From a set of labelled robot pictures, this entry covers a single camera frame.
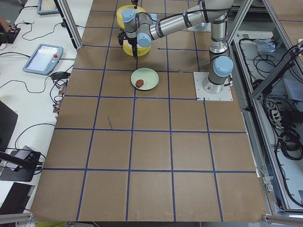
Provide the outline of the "brown bun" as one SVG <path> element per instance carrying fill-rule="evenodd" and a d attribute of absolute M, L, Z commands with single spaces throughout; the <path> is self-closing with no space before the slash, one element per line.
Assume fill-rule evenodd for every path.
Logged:
<path fill-rule="evenodd" d="M 144 80 L 143 79 L 137 80 L 135 85 L 136 85 L 137 88 L 142 87 L 144 85 Z"/>

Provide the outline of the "light green plate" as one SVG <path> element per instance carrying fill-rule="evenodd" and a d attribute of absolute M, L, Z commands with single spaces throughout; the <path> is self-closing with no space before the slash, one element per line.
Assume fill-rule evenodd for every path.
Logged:
<path fill-rule="evenodd" d="M 140 88 L 137 88 L 135 83 L 137 80 L 143 79 L 144 85 Z M 135 70 L 131 75 L 131 83 L 132 85 L 139 90 L 151 90 L 157 86 L 159 82 L 159 76 L 157 72 L 149 68 L 140 68 Z"/>

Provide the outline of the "black power adapter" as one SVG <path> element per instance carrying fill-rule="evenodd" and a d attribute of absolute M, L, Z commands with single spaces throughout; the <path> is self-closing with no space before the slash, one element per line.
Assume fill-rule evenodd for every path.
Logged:
<path fill-rule="evenodd" d="M 63 71 L 60 71 L 60 72 L 55 72 L 51 75 L 51 78 L 53 80 L 61 80 L 61 79 L 68 79 L 70 77 L 70 73 L 68 72 L 63 72 Z"/>

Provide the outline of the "blue teach pendant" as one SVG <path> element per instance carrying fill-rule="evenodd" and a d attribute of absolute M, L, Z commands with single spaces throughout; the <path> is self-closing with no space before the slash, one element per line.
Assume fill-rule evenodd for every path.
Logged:
<path fill-rule="evenodd" d="M 49 75 L 63 55 L 63 47 L 39 44 L 23 67 L 24 72 Z"/>
<path fill-rule="evenodd" d="M 37 13 L 41 16 L 58 14 L 59 10 L 57 9 L 54 0 L 39 0 L 37 6 Z"/>

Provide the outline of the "black laptop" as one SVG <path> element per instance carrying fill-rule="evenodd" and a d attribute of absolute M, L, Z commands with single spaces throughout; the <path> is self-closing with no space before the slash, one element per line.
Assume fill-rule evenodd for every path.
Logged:
<path fill-rule="evenodd" d="M 0 102 L 0 150 L 6 151 L 16 127 L 18 114 Z"/>

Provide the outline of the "aluminium frame post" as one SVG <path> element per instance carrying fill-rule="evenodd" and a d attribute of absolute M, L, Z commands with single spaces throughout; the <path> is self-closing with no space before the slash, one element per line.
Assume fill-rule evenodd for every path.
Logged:
<path fill-rule="evenodd" d="M 72 16 L 68 2 L 66 0 L 54 0 L 54 3 L 59 11 L 59 14 L 61 15 L 63 23 L 66 26 L 73 47 L 76 50 L 81 49 L 83 47 L 83 42 Z"/>

